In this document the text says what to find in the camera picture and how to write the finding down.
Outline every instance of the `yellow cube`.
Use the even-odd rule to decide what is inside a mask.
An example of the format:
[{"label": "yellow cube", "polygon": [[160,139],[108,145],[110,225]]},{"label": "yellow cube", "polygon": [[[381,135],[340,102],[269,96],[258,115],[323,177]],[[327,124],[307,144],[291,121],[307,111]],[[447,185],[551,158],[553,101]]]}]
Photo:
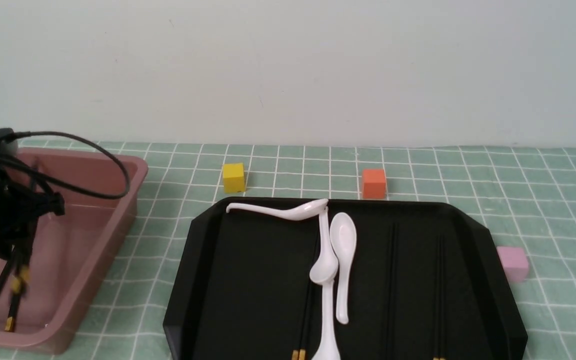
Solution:
[{"label": "yellow cube", "polygon": [[226,194],[246,191],[244,164],[223,164],[223,191]]}]

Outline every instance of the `pink cube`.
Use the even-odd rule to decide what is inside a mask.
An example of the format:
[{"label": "pink cube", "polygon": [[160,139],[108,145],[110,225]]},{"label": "pink cube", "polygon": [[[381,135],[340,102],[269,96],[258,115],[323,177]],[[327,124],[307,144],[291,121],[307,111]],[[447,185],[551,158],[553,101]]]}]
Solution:
[{"label": "pink cube", "polygon": [[496,248],[505,272],[506,278],[511,283],[521,283],[530,271],[528,258],[523,248],[512,246],[498,246]]}]

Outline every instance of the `pink plastic bin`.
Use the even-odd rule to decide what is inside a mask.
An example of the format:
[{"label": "pink plastic bin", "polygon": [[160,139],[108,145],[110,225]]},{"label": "pink plastic bin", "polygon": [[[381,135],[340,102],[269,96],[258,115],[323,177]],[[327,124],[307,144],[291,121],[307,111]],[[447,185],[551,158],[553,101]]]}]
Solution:
[{"label": "pink plastic bin", "polygon": [[[118,194],[124,179],[114,162],[102,153],[21,148],[18,157],[37,164],[42,173],[74,185]],[[130,193],[103,200],[64,190],[66,215],[39,219],[30,261],[30,282],[22,300],[16,331],[5,332],[10,287],[0,296],[0,347],[61,354],[73,341],[117,251],[137,215],[137,191],[148,165],[139,157],[118,156],[130,174]],[[13,174],[27,182],[24,175]],[[4,261],[0,259],[0,272]]]}]

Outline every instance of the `orange cube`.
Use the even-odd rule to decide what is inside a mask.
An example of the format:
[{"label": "orange cube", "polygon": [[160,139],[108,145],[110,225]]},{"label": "orange cube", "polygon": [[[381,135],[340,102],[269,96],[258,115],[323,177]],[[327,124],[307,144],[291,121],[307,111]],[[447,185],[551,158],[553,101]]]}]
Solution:
[{"label": "orange cube", "polygon": [[363,169],[361,174],[361,196],[364,199],[386,198],[386,172],[384,169]]}]

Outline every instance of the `green checkered mat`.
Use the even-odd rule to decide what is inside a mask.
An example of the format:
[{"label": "green checkered mat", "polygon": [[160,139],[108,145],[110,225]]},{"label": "green checkered mat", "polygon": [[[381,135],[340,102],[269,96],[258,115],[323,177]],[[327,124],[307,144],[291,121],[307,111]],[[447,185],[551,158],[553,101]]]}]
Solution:
[{"label": "green checkered mat", "polygon": [[[24,146],[84,150],[70,141]],[[338,148],[102,142],[150,166],[139,213],[69,351],[59,357],[0,349],[0,360],[167,360],[162,331],[190,221],[229,196],[224,163],[246,167],[243,196],[358,199],[357,176],[384,168],[388,200],[455,205],[498,246],[530,260],[512,284],[528,330],[526,359],[576,359],[576,148],[455,146]]]}]

